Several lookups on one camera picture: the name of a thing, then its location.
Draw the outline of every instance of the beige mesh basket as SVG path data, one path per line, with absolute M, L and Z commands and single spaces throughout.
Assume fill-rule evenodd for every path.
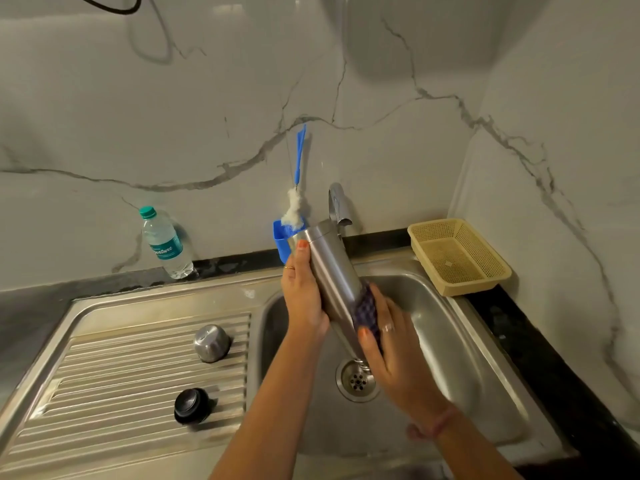
M 411 247 L 443 296 L 489 290 L 511 276 L 511 268 L 462 219 L 409 226 Z

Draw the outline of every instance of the bracelet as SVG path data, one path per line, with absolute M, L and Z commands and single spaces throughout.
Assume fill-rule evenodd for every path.
M 455 405 L 450 404 L 449 407 L 447 407 L 447 409 L 445 409 L 444 412 L 433 422 L 431 430 L 427 432 L 428 437 L 435 440 L 438 435 L 442 433 L 442 430 L 446 428 L 451 418 L 453 418 L 457 413 L 458 408 L 455 407 Z

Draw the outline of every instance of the black cable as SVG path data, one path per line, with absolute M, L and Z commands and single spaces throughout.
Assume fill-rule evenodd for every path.
M 133 5 L 131 8 L 120 9 L 120 8 L 111 8 L 110 6 L 105 6 L 101 3 L 98 3 L 95 0 L 83 0 L 83 1 L 89 3 L 89 5 L 95 6 L 96 8 L 100 8 L 101 10 L 108 11 L 109 13 L 115 13 L 116 15 L 132 15 L 133 13 L 137 12 L 140 9 L 140 5 L 142 4 L 142 0 L 136 0 L 135 5 Z

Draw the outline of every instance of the white marble backsplash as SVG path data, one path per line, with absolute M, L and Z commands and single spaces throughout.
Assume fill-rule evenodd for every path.
M 450 209 L 510 263 L 510 295 L 636 441 L 639 11 L 516 1 Z
M 311 222 L 335 181 L 351 233 L 444 216 L 512 2 L 0 0 L 0 289 L 157 266 L 142 205 L 273 248 L 304 122 Z

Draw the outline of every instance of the drain strainer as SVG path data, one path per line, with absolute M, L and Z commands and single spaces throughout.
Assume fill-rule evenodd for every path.
M 354 403 L 371 401 L 380 387 L 370 372 L 363 371 L 354 360 L 344 360 L 335 371 L 335 382 L 341 395 Z

